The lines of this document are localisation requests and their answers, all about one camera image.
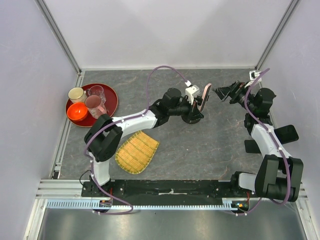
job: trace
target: red plate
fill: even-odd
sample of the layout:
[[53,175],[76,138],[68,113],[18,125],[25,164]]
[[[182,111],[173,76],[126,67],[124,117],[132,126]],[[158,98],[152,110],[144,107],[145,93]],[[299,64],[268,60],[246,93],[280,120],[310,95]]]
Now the red plate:
[[[118,107],[118,96],[117,96],[115,90],[113,90],[108,85],[105,85],[102,83],[91,83],[91,84],[82,86],[82,89],[89,90],[91,87],[93,87],[95,85],[99,85],[99,86],[103,87],[104,95],[105,95],[105,104],[104,105],[105,105],[105,108],[107,109],[108,115],[110,117],[112,117],[115,114],[115,111]],[[68,108],[72,104],[73,104],[72,101],[70,101],[70,99],[69,99],[68,102],[66,103],[66,106],[65,106],[66,113],[67,113]],[[91,114],[89,112],[88,116],[85,119],[83,119],[82,121],[72,121],[72,120],[70,120],[70,121],[79,127],[90,128],[95,124],[96,120],[97,119],[95,119],[93,116],[91,116]]]

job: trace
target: white panel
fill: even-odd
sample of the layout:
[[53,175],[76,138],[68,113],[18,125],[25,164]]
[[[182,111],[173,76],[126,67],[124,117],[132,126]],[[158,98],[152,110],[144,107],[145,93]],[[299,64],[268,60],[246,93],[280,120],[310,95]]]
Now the white panel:
[[252,67],[290,0],[46,0],[82,68]]
[[0,73],[0,239],[20,240],[77,77],[33,0],[0,1]]
[[271,88],[279,127],[293,124],[299,140],[284,145],[304,163],[303,185],[320,223],[320,1],[302,0],[264,68],[262,84]]

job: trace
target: cup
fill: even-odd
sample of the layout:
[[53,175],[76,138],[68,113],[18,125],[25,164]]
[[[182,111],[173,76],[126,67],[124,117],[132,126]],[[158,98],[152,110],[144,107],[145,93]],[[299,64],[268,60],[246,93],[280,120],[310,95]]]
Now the cup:
[[88,90],[88,96],[91,96],[91,95],[98,95],[101,98],[103,104],[105,104],[106,95],[105,95],[105,92],[104,92],[104,88],[102,86],[99,86],[99,85],[92,86]]
[[87,99],[86,91],[84,91],[81,87],[72,88],[68,93],[68,97],[74,104],[78,102],[84,103]]
[[98,95],[88,96],[84,104],[95,119],[98,119],[102,114],[107,113],[107,109]]

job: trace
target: orange bowl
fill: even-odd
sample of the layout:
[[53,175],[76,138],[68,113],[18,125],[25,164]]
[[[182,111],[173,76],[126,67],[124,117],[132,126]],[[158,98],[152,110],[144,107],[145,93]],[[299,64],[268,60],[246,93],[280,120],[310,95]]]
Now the orange bowl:
[[78,122],[86,118],[88,109],[83,102],[76,102],[68,108],[66,115],[70,120]]

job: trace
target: yellow placemat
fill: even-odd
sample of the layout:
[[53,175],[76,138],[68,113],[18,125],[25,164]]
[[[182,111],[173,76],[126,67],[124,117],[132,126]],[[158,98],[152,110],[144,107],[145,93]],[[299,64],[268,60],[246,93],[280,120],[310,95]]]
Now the yellow placemat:
[[130,174],[139,174],[149,165],[159,142],[137,131],[116,151],[116,163]]

